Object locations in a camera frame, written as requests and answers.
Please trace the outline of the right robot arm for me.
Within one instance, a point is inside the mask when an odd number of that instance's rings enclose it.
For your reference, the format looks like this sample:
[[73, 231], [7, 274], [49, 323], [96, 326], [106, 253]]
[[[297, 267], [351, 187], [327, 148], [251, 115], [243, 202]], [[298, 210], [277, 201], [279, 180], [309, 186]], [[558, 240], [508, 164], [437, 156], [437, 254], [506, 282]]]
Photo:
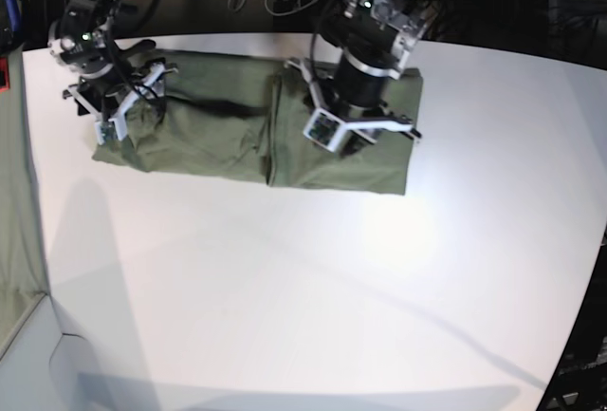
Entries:
[[163, 116], [164, 77], [175, 70], [163, 58], [134, 65], [137, 56], [156, 49], [156, 42], [118, 46], [114, 24], [122, 10], [122, 0], [68, 0], [48, 32], [50, 54], [78, 77], [62, 98], [73, 100], [80, 116], [93, 115], [104, 127], [126, 102], [147, 102]]

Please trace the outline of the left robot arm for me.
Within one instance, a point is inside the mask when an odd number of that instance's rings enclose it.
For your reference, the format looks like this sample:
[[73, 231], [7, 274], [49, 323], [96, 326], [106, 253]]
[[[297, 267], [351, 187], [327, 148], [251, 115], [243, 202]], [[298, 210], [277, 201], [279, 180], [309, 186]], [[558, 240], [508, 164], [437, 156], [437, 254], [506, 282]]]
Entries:
[[413, 120], [391, 110], [383, 94], [403, 76], [427, 26], [423, 0], [329, 0], [314, 35], [340, 49], [336, 67], [324, 71], [313, 56], [286, 61], [309, 91], [304, 136], [331, 153], [374, 144], [382, 132], [420, 138]]

